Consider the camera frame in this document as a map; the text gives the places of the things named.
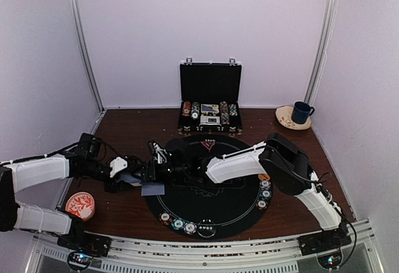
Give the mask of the orange big blind button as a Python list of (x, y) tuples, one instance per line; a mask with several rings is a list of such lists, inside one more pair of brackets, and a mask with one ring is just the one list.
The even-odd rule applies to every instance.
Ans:
[(271, 179), (270, 176), (267, 175), (267, 174), (265, 174), (265, 175), (258, 175), (257, 177), (259, 178), (260, 181), (264, 181), (264, 180), (269, 181), (269, 180)]

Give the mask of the clear round dealer button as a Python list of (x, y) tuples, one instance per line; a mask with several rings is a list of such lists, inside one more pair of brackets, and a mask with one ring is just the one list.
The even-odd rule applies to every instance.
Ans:
[(216, 224), (211, 219), (202, 219), (197, 225), (200, 237), (209, 239), (216, 234)]

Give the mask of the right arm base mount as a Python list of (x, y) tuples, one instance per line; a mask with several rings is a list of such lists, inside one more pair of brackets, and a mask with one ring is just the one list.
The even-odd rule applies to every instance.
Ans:
[(346, 259), (342, 248), (352, 243), (349, 235), (339, 236), (337, 233), (319, 232), (300, 236), (299, 248), (303, 256), (315, 254), (317, 262), (323, 269), (339, 270), (353, 254), (354, 247)]

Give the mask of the white blue chips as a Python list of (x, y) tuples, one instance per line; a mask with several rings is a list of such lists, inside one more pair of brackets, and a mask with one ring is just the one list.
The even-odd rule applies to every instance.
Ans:
[(262, 180), (262, 181), (260, 181), (260, 187), (262, 189), (270, 189), (271, 188), (271, 182), (269, 180)]
[(183, 230), (186, 234), (192, 235), (197, 231), (197, 225), (195, 223), (185, 223)]

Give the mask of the green chips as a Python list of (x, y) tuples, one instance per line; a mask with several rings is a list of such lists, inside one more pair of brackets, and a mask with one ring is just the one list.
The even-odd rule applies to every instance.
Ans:
[(272, 198), (272, 192), (269, 189), (263, 189), (260, 192), (261, 198), (265, 200), (269, 200)]
[(172, 228), (175, 229), (175, 230), (183, 229), (184, 226), (185, 226), (185, 221), (182, 220), (182, 219), (179, 219), (179, 218), (178, 218), (178, 219), (174, 219), (174, 220), (172, 221), (172, 223), (171, 223), (171, 226), (172, 226)]

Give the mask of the blue card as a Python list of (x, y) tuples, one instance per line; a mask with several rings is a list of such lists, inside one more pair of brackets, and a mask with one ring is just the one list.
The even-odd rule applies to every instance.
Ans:
[(162, 196), (165, 194), (163, 183), (143, 183), (141, 188), (142, 196)]

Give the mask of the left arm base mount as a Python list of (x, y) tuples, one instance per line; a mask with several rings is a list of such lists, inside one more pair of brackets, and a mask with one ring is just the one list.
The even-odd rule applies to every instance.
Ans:
[(95, 258), (107, 257), (112, 242), (110, 237), (89, 233), (85, 233), (81, 241), (72, 236), (57, 237), (57, 245), (70, 250), (66, 263), (76, 272), (88, 269)]

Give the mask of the blue playing card deck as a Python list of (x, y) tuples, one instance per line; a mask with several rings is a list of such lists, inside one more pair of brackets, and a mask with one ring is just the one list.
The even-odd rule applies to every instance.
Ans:
[(142, 185), (142, 181), (137, 177), (132, 176), (130, 173), (121, 173), (118, 182), (126, 183), (134, 187)]

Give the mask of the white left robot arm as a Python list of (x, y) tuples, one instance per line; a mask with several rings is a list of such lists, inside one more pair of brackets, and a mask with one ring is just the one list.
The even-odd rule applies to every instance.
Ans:
[(129, 179), (142, 180), (141, 159), (117, 154), (108, 163), (97, 159), (100, 148), (111, 148), (101, 138), (83, 133), (79, 141), (45, 155), (31, 156), (1, 163), (1, 231), (25, 229), (65, 235), (65, 240), (77, 251), (89, 244), (84, 221), (65, 211), (52, 211), (23, 204), (16, 193), (37, 184), (69, 178), (89, 178), (104, 183), (107, 191), (120, 191)]

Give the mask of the red triangle all-in marker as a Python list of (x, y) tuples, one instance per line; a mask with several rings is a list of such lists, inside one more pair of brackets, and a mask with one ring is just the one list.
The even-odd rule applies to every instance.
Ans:
[(201, 144), (208, 150), (211, 151), (216, 144), (215, 140), (204, 140), (201, 141)]

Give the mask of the red black chips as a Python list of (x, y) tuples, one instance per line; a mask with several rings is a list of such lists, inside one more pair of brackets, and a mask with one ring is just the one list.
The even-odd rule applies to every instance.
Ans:
[(173, 222), (173, 216), (168, 212), (161, 213), (160, 222), (163, 225), (169, 226)]
[(257, 209), (259, 209), (261, 211), (266, 210), (268, 208), (268, 206), (269, 206), (268, 202), (263, 199), (258, 200), (256, 203)]

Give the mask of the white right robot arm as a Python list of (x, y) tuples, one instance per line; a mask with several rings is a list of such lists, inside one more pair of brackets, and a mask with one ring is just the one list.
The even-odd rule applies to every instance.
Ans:
[(170, 140), (155, 160), (161, 191), (145, 201), (159, 223), (192, 239), (215, 241), (253, 227), (275, 190), (298, 199), (319, 224), (319, 242), (334, 248), (347, 236), (343, 211), (307, 155), (274, 133), (255, 145), (222, 135)]

